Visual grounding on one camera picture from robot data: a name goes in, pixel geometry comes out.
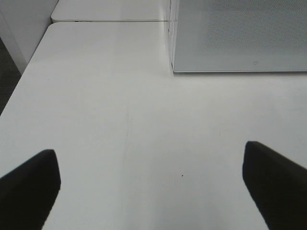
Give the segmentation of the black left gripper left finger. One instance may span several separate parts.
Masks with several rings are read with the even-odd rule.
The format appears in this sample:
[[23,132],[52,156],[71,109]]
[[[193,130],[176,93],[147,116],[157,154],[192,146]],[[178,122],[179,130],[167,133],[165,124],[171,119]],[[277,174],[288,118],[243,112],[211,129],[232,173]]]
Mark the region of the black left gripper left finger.
[[40,230],[61,186],[57,156],[46,149],[0,179],[0,228]]

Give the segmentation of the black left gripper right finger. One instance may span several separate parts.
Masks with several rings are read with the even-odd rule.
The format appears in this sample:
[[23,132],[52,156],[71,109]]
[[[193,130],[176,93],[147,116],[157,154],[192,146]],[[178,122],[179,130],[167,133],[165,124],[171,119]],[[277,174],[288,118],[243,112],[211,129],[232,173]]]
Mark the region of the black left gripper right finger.
[[270,230],[307,228],[307,170],[257,141],[245,145],[243,181]]

